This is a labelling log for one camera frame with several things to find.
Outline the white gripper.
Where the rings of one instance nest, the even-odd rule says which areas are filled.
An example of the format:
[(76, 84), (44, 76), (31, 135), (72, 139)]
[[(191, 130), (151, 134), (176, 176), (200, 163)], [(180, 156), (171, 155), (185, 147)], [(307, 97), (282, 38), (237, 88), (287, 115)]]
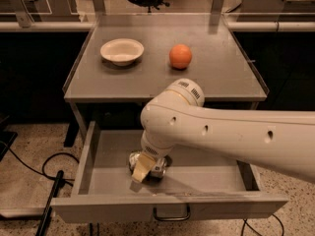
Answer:
[(141, 137), (141, 147), (143, 152), (149, 154), (140, 154), (132, 173), (132, 179), (141, 183), (156, 165), (155, 158), (163, 158), (167, 156), (173, 149), (173, 145), (163, 145), (158, 140), (144, 131)]

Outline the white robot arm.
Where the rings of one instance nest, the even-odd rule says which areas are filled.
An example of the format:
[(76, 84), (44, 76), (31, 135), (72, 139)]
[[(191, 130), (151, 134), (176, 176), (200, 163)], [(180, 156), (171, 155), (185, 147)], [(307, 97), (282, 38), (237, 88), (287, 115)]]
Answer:
[(175, 146), (209, 150), (304, 181), (315, 181), (315, 113), (206, 108), (198, 84), (179, 79), (141, 112), (141, 182)]

